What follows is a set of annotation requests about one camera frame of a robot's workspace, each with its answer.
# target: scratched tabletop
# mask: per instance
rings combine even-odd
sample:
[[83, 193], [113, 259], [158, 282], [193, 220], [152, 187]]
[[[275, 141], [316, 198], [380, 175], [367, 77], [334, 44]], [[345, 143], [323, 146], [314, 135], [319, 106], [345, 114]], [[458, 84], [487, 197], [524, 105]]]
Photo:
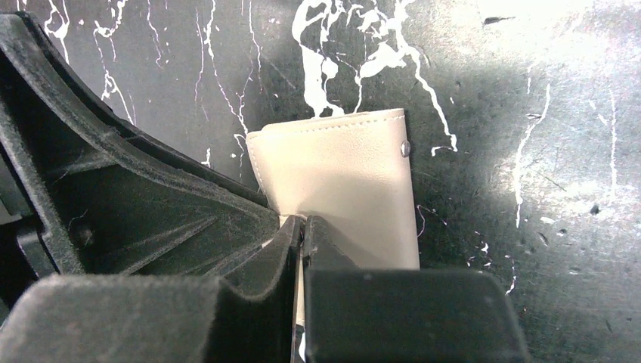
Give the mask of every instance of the scratched tabletop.
[[123, 119], [251, 188], [247, 132], [404, 108], [421, 266], [496, 276], [535, 361], [641, 360], [641, 2], [0, 4]]

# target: stitching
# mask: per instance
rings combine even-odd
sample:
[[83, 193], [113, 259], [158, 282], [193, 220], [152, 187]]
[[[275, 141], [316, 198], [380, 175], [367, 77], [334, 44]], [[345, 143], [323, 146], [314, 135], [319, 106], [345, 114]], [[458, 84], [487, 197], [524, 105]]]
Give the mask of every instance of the stitching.
[[[249, 138], [247, 141], [254, 140], [254, 139], [257, 139], [257, 138], [264, 138], [265, 136], [271, 136], [271, 137], [274, 137], [274, 136], [287, 136], [287, 135], [291, 135], [291, 134], [307, 134], [307, 133], [310, 133], [310, 132], [319, 132], [319, 131], [326, 131], [326, 130], [350, 129], [352, 127], [362, 126], [362, 125], [366, 125], [366, 124], [370, 124], [370, 123], [383, 123], [385, 121], [395, 121], [397, 119], [403, 119], [403, 118], [405, 118], [404, 114], [400, 115], [400, 116], [388, 117], [386, 119], [369, 119], [367, 121], [361, 121], [359, 123], [350, 123], [350, 124], [347, 124], [347, 125], [338, 125], [338, 126], [326, 126], [326, 127], [320, 127], [320, 128], [317, 128], [317, 129], [309, 129], [309, 130], [299, 130], [299, 131], [291, 131], [291, 132], [283, 132], [283, 133], [270, 133], [270, 132], [260, 133], [259, 132], [258, 134], [255, 134], [255, 136]], [[262, 177], [261, 177], [261, 174], [260, 174], [259, 163], [255, 160], [255, 157], [254, 157], [254, 147], [251, 145], [251, 143], [248, 142], [248, 144], [250, 144], [249, 145], [249, 160], [252, 161], [252, 165], [254, 165], [254, 167], [255, 167], [254, 171], [256, 173], [256, 176], [258, 177], [259, 187], [261, 188], [261, 190], [265, 194], [267, 194], [267, 191], [263, 187]]]

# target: beige leather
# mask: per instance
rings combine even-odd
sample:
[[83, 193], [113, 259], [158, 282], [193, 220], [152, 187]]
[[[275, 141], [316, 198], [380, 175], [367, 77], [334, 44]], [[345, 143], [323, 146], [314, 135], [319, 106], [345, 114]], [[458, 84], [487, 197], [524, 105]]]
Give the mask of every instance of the beige leather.
[[270, 206], [317, 215], [360, 267], [419, 268], [402, 109], [270, 124], [247, 136]]

